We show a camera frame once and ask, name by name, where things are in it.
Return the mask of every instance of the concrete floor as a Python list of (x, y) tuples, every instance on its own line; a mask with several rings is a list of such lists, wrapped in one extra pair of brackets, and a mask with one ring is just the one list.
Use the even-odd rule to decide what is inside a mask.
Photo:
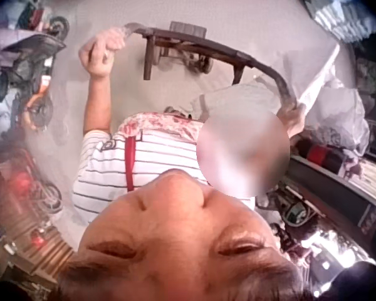
[[(332, 39), (313, 22), (297, 0), (56, 0), (56, 14), (68, 18), (67, 48), (58, 54), (50, 93), (55, 112), (48, 130), (30, 133), (31, 150), (42, 171), (63, 193), (66, 210), (55, 219), (64, 239), (76, 247), (85, 225), (70, 206), (71, 184), (76, 175), (82, 141), (82, 122), (88, 75), (78, 61), (78, 49), (96, 32), (128, 22), (167, 29), (171, 21), (207, 28), (207, 38), (247, 52), (271, 65), (279, 53), (323, 47)], [(162, 59), (143, 81), (145, 40), (133, 35), (117, 54), (112, 72), (113, 128), (127, 116), (142, 111), (162, 111), (166, 106), (189, 108), (200, 94), (227, 87), (232, 68), (215, 63), (209, 75), (192, 75), (182, 65)], [(353, 69), (346, 48), (337, 59), (337, 75), (353, 86)], [(248, 82), (254, 70), (246, 70)]]

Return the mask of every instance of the white striped shirt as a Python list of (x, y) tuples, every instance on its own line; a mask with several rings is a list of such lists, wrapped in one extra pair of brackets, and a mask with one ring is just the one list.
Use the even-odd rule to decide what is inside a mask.
[[(142, 130), (136, 137), (132, 170), (134, 189), (153, 181), (159, 174), (178, 168), (207, 184), (196, 159), (196, 144), (159, 130)], [(110, 202), (127, 193), (125, 137), (93, 130), (82, 142), (80, 168), (73, 185), (72, 201), (89, 223)], [(254, 208), (253, 199), (242, 200)]]

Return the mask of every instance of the woman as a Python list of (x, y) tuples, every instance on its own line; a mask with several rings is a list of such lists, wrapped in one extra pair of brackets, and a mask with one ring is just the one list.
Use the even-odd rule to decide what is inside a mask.
[[(59, 275), (63, 300), (291, 300), (301, 276), (271, 228), (213, 189), (196, 161), (201, 123), (167, 114), (129, 117), (110, 135), (110, 71), (123, 33), (80, 50), (90, 73), (76, 209), (90, 223)], [(289, 135), (303, 110), (280, 118)]]

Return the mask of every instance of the hand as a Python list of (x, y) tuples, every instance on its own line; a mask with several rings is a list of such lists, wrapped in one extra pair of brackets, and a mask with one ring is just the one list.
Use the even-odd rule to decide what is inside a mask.
[(79, 51), (81, 63), (92, 78), (108, 77), (113, 68), (114, 54), (125, 46), (124, 33), (110, 28), (98, 33)]
[(276, 115), (287, 130), (289, 138), (303, 131), (305, 126), (305, 110), (306, 106), (300, 103), (295, 109), (293, 109), (293, 106), (287, 105), (281, 107), (277, 112)]

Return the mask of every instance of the nose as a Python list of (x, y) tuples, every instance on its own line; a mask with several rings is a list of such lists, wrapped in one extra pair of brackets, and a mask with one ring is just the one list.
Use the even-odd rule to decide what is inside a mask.
[(172, 210), (176, 215), (179, 215), (178, 212), (199, 210), (205, 205), (205, 188), (185, 171), (171, 169), (152, 183), (144, 205), (147, 209), (163, 212)]

